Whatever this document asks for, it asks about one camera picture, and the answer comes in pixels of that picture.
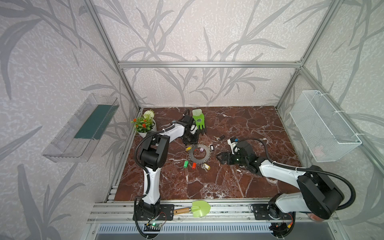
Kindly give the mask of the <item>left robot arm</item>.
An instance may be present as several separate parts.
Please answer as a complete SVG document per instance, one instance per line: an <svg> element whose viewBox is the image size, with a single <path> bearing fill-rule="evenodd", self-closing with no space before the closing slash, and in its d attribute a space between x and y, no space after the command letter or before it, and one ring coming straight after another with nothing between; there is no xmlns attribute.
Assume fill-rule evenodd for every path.
<svg viewBox="0 0 384 240"><path fill-rule="evenodd" d="M150 131L138 144L134 152L136 164L144 171L144 193L135 198L135 221L156 218L161 214L160 176L172 141L195 140L193 133L195 120L191 116L183 115L178 121L157 132Z"/></svg>

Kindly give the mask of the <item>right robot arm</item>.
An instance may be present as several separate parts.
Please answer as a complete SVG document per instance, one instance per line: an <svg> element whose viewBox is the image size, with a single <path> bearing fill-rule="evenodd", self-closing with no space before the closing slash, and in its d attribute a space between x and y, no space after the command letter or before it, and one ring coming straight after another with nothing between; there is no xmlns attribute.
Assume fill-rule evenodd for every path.
<svg viewBox="0 0 384 240"><path fill-rule="evenodd" d="M270 218L277 220L283 214L301 212L327 220L334 212L344 210L355 202L356 190L344 177L323 171L315 165L302 168L273 161L267 144L260 139L257 142L264 147L266 156L257 156L249 140L229 139L231 150L217 154L216 158L222 165L237 165L252 174L276 179L299 190L271 198L266 207Z"/></svg>

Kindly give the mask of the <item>black tagged key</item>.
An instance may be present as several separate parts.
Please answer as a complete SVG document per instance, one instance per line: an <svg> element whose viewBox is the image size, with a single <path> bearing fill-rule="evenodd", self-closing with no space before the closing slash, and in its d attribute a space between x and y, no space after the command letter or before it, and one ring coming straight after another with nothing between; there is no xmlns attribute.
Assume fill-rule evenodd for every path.
<svg viewBox="0 0 384 240"><path fill-rule="evenodd" d="M214 136L214 140L215 141L222 141L224 138L225 138L225 136L220 136L220 137L215 137Z"/></svg>

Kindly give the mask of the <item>green work glove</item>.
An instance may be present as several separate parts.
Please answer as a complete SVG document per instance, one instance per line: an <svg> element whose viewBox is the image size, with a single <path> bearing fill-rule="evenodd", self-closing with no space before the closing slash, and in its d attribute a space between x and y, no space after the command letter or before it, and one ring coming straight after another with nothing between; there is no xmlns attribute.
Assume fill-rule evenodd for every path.
<svg viewBox="0 0 384 240"><path fill-rule="evenodd" d="M206 133L205 128L205 116L203 114L203 111L201 109L193 109L193 119L196 124L197 133L204 135Z"/></svg>

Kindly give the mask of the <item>potted flower plant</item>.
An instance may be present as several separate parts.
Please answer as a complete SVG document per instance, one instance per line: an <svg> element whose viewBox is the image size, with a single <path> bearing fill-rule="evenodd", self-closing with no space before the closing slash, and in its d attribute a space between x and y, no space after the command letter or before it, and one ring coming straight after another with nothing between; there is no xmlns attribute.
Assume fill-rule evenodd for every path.
<svg viewBox="0 0 384 240"><path fill-rule="evenodd" d="M147 133L152 131L156 132L156 121L155 112L153 110L145 111L142 116L135 118L131 121L135 131L142 137L145 138Z"/></svg>

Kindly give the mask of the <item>left circuit board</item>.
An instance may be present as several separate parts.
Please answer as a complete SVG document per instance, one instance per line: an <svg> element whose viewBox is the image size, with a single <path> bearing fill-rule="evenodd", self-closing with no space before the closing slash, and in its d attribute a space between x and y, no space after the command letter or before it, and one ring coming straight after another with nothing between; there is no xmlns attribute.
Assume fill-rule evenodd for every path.
<svg viewBox="0 0 384 240"><path fill-rule="evenodd" d="M144 232L160 232L163 226L165 225L166 221L163 222L150 222L147 224L144 224Z"/></svg>

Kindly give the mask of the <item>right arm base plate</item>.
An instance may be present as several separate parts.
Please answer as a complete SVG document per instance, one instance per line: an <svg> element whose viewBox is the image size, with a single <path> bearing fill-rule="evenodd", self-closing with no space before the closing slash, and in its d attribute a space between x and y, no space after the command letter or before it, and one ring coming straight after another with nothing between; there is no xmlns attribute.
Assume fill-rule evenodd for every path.
<svg viewBox="0 0 384 240"><path fill-rule="evenodd" d="M266 221L291 220L294 215L293 212L283 213L275 205L269 204L252 204L251 211L256 220Z"/></svg>

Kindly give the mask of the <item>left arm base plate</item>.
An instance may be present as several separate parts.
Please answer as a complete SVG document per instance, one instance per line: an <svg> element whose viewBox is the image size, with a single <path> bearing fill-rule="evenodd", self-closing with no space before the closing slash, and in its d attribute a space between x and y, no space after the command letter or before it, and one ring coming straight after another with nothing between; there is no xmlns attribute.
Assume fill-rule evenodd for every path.
<svg viewBox="0 0 384 240"><path fill-rule="evenodd" d="M158 205L148 205L144 203L141 205L136 205L134 210L134 221L149 221L150 219L159 219L162 221L171 221L174 218L175 205L172 204L158 204Z"/></svg>

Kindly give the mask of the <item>clear acrylic wall shelf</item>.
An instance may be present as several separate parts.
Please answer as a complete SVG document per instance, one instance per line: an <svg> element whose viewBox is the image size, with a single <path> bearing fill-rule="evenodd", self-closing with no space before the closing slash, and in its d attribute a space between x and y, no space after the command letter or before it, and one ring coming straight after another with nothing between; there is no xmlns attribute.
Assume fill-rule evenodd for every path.
<svg viewBox="0 0 384 240"><path fill-rule="evenodd" d="M88 162L119 106L117 97L90 94L42 155L54 163Z"/></svg>

